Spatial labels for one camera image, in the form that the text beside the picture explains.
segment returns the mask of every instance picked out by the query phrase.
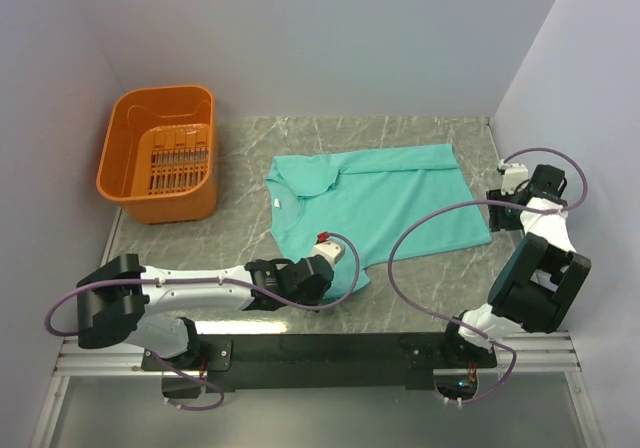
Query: black mounting plate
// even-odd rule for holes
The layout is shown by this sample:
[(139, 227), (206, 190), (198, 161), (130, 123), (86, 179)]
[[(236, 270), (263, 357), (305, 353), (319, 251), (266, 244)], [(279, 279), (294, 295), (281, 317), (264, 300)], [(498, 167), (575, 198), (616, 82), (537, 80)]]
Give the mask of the black mounting plate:
[[(467, 369), (470, 361), (445, 356), (442, 332), (200, 335), (200, 340), (214, 354), (207, 379), (226, 392), (364, 386), (433, 390), (434, 369)], [(489, 352), (473, 362), (478, 368), (497, 364)], [(142, 369), (162, 371), (152, 357), (143, 358)]]

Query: cable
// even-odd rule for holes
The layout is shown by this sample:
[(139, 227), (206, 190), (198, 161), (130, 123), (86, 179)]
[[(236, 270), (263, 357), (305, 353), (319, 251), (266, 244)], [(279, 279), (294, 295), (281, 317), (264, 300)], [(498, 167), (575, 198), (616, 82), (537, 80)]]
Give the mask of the cable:
[[(584, 171), (582, 171), (582, 168), (580, 168), (580, 166), (572, 159), (570, 158), (568, 155), (565, 155), (564, 153), (561, 153), (557, 150), (553, 150), (551, 148), (529, 148), (526, 150), (520, 150), (514, 154), (512, 154), (511, 156), (508, 156), (507, 158), (504, 159), (504, 162), (506, 163), (507, 161), (515, 158), (518, 155), (521, 155), (523, 153), (529, 153), (529, 152), (533, 152), (533, 151), (542, 151), (542, 152), (547, 152), (547, 153), (553, 153), (555, 155), (560, 156), (561, 158), (565, 159), (566, 161), (568, 161), (578, 172), (578, 175), (580, 175), (580, 179), (582, 180), (582, 195), (580, 196), (580, 198), (578, 199), (577, 202), (570, 204), (569, 206), (566, 206), (562, 209), (562, 211), (570, 211), (570, 210), (574, 210), (577, 207), (579, 207), (580, 205), (582, 205), (582, 203), (584, 202), (584, 200), (587, 198), (587, 193), (589, 191), (589, 185), (587, 183), (587, 177), (584, 174)], [(396, 243), (393, 245), (393, 248), (391, 250), (391, 253), (389, 254), (389, 259), (387, 261), (387, 275), (389, 276), (389, 283), (391, 283), (391, 288), (393, 288), (393, 290), (396, 292), (396, 294), (405, 302), (407, 303), (409, 306), (411, 306), (412, 308), (415, 308), (418, 311), (421, 311), (423, 313), (426, 313), (428, 315), (433, 316), (434, 318), (439, 318), (441, 320), (444, 320), (446, 322), (449, 323), (454, 323), (458, 326), (467, 328), (468, 330), (471, 330), (472, 332), (476, 333), (477, 335), (482, 336), (485, 340), (488, 340), (494, 347), (498, 347), (501, 348), (503, 350), (508, 351), (509, 353), (511, 353), (512, 357), (511, 357), (511, 363), (509, 364), (509, 367), (507, 368), (507, 370), (505, 371), (504, 375), (486, 392), (470, 399), (470, 400), (462, 400), (461, 403), (462, 404), (470, 404), (470, 403), (475, 403), (478, 402), (486, 397), (488, 397), (489, 395), (491, 395), (492, 393), (494, 393), (498, 388), (500, 388), (500, 386), (504, 385), (504, 383), (507, 381), (507, 379), (509, 378), (509, 376), (511, 375), (511, 373), (513, 372), (513, 369), (515, 368), (516, 365), (516, 360), (518, 358), (518, 354), (516, 353), (516, 351), (511, 348), (508, 347), (506, 345), (503, 345), (502, 343), (492, 340), (489, 338), (489, 335), (487, 335), (485, 332), (483, 332), (482, 330), (479, 330), (478, 328), (476, 328), (475, 326), (472, 326), (468, 323), (465, 323), (461, 320), (458, 320), (456, 318), (452, 318), (450, 316), (444, 315), (442, 313), (438, 313), (437, 311), (433, 311), (429, 308), (427, 308), (426, 306), (422, 306), (419, 303), (416, 303), (415, 301), (413, 301), (411, 298), (409, 298), (398, 286), (398, 283), (396, 282), (394, 276), (393, 276), (393, 262), (396, 256), (396, 253), (398, 252), (398, 248), (400, 248), (400, 245), (402, 244), (402, 242), (419, 226), (422, 226), (424, 223), (426, 223), (427, 221), (435, 218), (436, 216), (442, 215), (444, 213), (448, 213), (449, 211), (453, 211), (453, 210), (457, 210), (458, 208), (464, 208), (467, 206), (477, 206), (477, 205), (493, 205), (493, 206), (501, 206), (504, 208), (511, 208), (514, 210), (520, 210), (520, 211), (528, 211), (531, 213), (537, 213), (537, 214), (542, 214), (542, 215), (550, 215), (550, 214), (555, 214), (558, 211), (557, 210), (539, 210), (536, 208), (529, 208), (527, 206), (522, 206), (522, 205), (518, 205), (515, 203), (509, 203), (507, 201), (497, 201), (497, 200), (472, 200), (472, 201), (464, 201), (462, 203), (456, 203), (453, 204), (451, 206), (447, 206), (444, 208), (441, 208), (439, 210), (434, 211), (433, 213), (430, 213), (428, 215), (426, 215), (425, 217), (419, 219), (418, 221), (416, 221), (413, 225), (411, 225), (409, 228), (407, 228), (405, 230), (404, 233), (402, 233), (402, 235), (400, 235), (400, 238), (398, 238), (398, 241), (396, 241)], [(449, 400), (447, 401), (448, 404), (458, 404), (457, 400)]]
[[(293, 301), (287, 300), (286, 298), (278, 296), (275, 293), (271, 293), (267, 289), (262, 288), (261, 286), (254, 285), (253, 283), (248, 283), (248, 282), (242, 281), (242, 280), (236, 280), (234, 278), (225, 278), (224, 282), (225, 283), (231, 283), (233, 285), (243, 286), (245, 288), (249, 288), (249, 289), (257, 291), (258, 293), (261, 293), (261, 294), (263, 294), (265, 296), (273, 298), (274, 300), (279, 301), (280, 303), (282, 303), (284, 305), (292, 306), (292, 307), (298, 308), (300, 310), (321, 311), (321, 310), (328, 310), (330, 308), (334, 308), (335, 306), (337, 306), (340, 303), (342, 303), (343, 301), (345, 301), (353, 293), (353, 290), (355, 289), (356, 284), (358, 283), (358, 277), (360, 275), (360, 256), (358, 255), (358, 250), (356, 250), (356, 247), (353, 245), (351, 240), (349, 240), (346, 236), (341, 235), (339, 233), (331, 233), (331, 232), (329, 232), (328, 235), (330, 237), (332, 237), (332, 238), (338, 238), (339, 240), (342, 240), (347, 244), (349, 249), (353, 252), (353, 256), (355, 258), (355, 264), (356, 264), (355, 273), (353, 275), (353, 281), (351, 282), (351, 286), (349, 287), (349, 289), (347, 290), (347, 292), (344, 295), (342, 295), (340, 298), (338, 298), (337, 300), (335, 300), (335, 301), (333, 301), (331, 303), (328, 303), (326, 305), (320, 305), (320, 306), (301, 305), (299, 303), (295, 303)], [(171, 285), (209, 284), (209, 283), (219, 283), (219, 282), (220, 282), (220, 278), (218, 278), (217, 276), (211, 277), (211, 278), (184, 278), (184, 279), (167, 279), (167, 280), (165, 280), (166, 284), (171, 284)], [(54, 303), (54, 305), (49, 309), (49, 311), (47, 312), (47, 314), (44, 317), (44, 328), (54, 336), (61, 336), (61, 337), (64, 337), (64, 336), (76, 336), (78, 334), (78, 332), (60, 331), (60, 330), (54, 328), (53, 325), (51, 324), (51, 319), (53, 318), (53, 315), (55, 314), (55, 312), (58, 311), (58, 309), (64, 303), (69, 301), (70, 299), (75, 298), (78, 295), (81, 295), (82, 293), (86, 293), (87, 291), (96, 290), (96, 289), (99, 289), (99, 288), (119, 287), (119, 286), (122, 286), (122, 285), (136, 285), (136, 286), (140, 286), (140, 285), (156, 285), (157, 283), (158, 283), (158, 280), (156, 280), (156, 279), (153, 279), (153, 280), (151, 280), (151, 279), (149, 279), (149, 280), (124, 279), (124, 280), (96, 281), (94, 283), (89, 283), (87, 285), (80, 286), (80, 287), (75, 288), (75, 289), (71, 290), (70, 292), (66, 293), (56, 303)], [(177, 374), (178, 376), (184, 378), (185, 380), (192, 381), (193, 383), (197, 383), (197, 384), (199, 384), (201, 386), (209, 387), (213, 391), (215, 391), (216, 393), (218, 393), (220, 395), (220, 399), (218, 401), (216, 401), (215, 403), (213, 403), (212, 405), (188, 406), (188, 405), (182, 405), (182, 404), (178, 403), (175, 400), (167, 400), (167, 402), (169, 404), (171, 404), (173, 406), (176, 406), (176, 407), (178, 407), (178, 408), (180, 408), (182, 410), (187, 410), (187, 411), (207, 411), (207, 410), (212, 410), (214, 408), (217, 408), (222, 404), (222, 402), (224, 401), (224, 391), (222, 390), (222, 388), (220, 388), (219, 386), (217, 386), (214, 383), (211, 383), (211, 382), (209, 382), (207, 380), (203, 380), (201, 378), (196, 378), (195, 376), (191, 376), (191, 375), (185, 373), (182, 370), (174, 368), (173, 366), (171, 366), (171, 364), (167, 363), (160, 356), (158, 356), (158, 354), (156, 354), (154, 352), (151, 352), (151, 354), (162, 365), (163, 368), (166, 368), (167, 370)]]

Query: plastic basket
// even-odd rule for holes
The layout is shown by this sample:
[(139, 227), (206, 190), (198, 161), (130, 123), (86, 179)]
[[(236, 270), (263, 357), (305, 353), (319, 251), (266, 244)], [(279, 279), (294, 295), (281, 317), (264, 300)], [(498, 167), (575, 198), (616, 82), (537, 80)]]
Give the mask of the plastic basket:
[(98, 191), (135, 220), (201, 220), (217, 201), (214, 99), (200, 86), (132, 91), (113, 108)]

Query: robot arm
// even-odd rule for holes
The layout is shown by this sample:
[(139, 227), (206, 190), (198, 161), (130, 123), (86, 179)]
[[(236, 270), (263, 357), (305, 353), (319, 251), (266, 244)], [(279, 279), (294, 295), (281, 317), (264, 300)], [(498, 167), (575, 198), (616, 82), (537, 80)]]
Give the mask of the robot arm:
[[(539, 215), (490, 206), (492, 231), (523, 230), (524, 237), (496, 278), (487, 303), (466, 311), (461, 320), (499, 339), (519, 332), (555, 331), (586, 279), (591, 261), (578, 254), (567, 233), (564, 172), (538, 165), (529, 179), (520, 163), (501, 163), (502, 188), (487, 193), (488, 199), (509, 201), (537, 209), (557, 209), (557, 214)], [(450, 325), (463, 344), (490, 349), (491, 344), (472, 330)]]
[[(174, 366), (189, 366), (203, 355), (193, 321), (165, 312), (212, 306), (226, 310), (274, 311), (284, 306), (263, 294), (231, 283), (233, 278), (258, 285), (287, 300), (317, 305), (331, 287), (333, 267), (344, 247), (319, 240), (307, 258), (256, 260), (225, 270), (176, 271), (140, 266), (137, 255), (123, 255), (78, 283), (114, 278), (155, 280), (154, 284), (95, 290), (78, 297), (78, 344), (94, 349), (125, 342), (154, 351)], [(179, 280), (219, 278), (220, 283), (179, 283)]]

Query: table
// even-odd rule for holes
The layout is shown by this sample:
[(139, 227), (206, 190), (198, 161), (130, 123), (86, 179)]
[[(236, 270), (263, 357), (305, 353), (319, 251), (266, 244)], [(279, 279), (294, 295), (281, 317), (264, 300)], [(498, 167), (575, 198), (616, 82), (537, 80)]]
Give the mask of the table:
[[(219, 120), (219, 202), (200, 222), (141, 225), (122, 214), (112, 256), (138, 253), (142, 264), (168, 269), (219, 269), (256, 258), (277, 258), (269, 229), (271, 207), (264, 177), (274, 155), (337, 153), (368, 148), (452, 143), (474, 197), (500, 186), (498, 157), (485, 118), (252, 117)], [(512, 235), (466, 250), (397, 262), (400, 287), (417, 302), (458, 315), (486, 301), (514, 248)], [(389, 286), (384, 264), (367, 269), (369, 286), (335, 310), (310, 313), (176, 312), (213, 333), (362, 333), (439, 331), (443, 322), (406, 305)]]

